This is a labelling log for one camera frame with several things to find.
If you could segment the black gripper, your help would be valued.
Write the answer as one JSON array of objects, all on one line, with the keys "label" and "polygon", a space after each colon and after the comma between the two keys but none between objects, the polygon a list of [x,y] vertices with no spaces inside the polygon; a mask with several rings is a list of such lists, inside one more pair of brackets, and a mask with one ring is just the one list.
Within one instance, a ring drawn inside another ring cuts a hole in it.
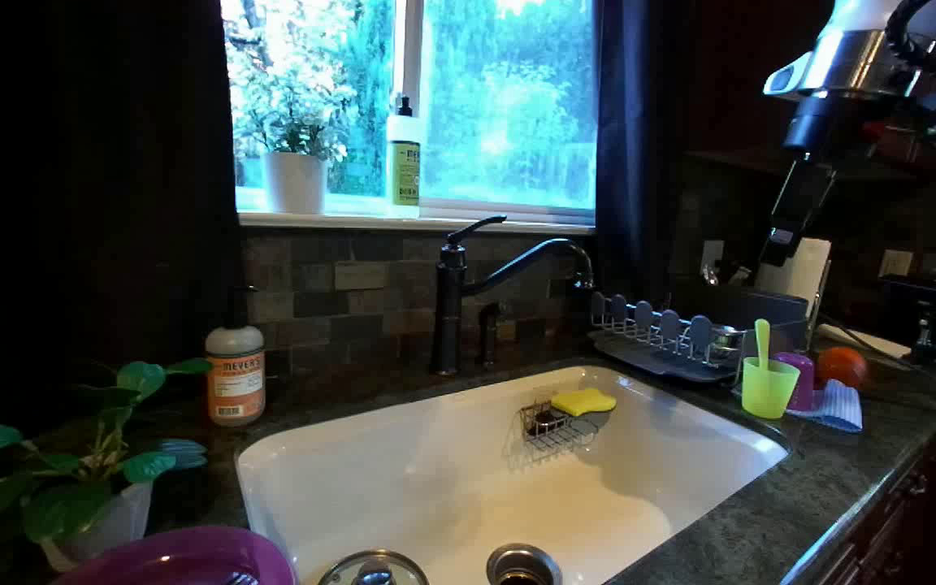
[{"label": "black gripper", "polygon": [[768,217],[768,232],[759,252],[762,264],[785,266],[798,252],[805,227],[828,197],[835,186],[835,164],[827,160],[828,131],[832,100],[803,96],[785,134],[785,151],[790,164]]}]

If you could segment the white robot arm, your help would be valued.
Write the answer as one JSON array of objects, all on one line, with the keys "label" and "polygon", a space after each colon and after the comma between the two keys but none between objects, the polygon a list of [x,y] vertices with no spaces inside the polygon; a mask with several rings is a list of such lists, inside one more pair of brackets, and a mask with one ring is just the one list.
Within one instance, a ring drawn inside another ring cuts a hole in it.
[{"label": "white robot arm", "polygon": [[785,264],[839,180],[850,151],[936,146],[936,0],[832,0],[812,45],[765,76],[790,100],[788,176],[759,261]]}]

